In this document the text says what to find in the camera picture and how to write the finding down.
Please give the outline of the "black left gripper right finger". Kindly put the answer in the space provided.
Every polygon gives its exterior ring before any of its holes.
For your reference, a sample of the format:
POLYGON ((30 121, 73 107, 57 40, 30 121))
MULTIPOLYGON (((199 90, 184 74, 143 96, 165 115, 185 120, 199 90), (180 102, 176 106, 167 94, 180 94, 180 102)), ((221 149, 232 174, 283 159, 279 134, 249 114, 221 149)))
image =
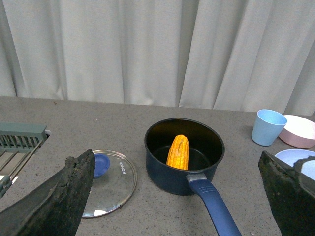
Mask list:
POLYGON ((315 234, 315 181, 301 173, 302 163, 291 167, 266 151, 258 162, 272 215, 283 236, 315 234))

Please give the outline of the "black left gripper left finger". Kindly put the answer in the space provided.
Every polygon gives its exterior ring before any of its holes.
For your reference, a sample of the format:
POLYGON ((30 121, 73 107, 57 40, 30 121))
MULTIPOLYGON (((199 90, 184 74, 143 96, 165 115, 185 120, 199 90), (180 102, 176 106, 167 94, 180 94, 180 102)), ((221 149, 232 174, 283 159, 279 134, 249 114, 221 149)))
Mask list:
POLYGON ((80 225, 95 172, 87 150, 0 213, 2 236, 74 236, 80 225))

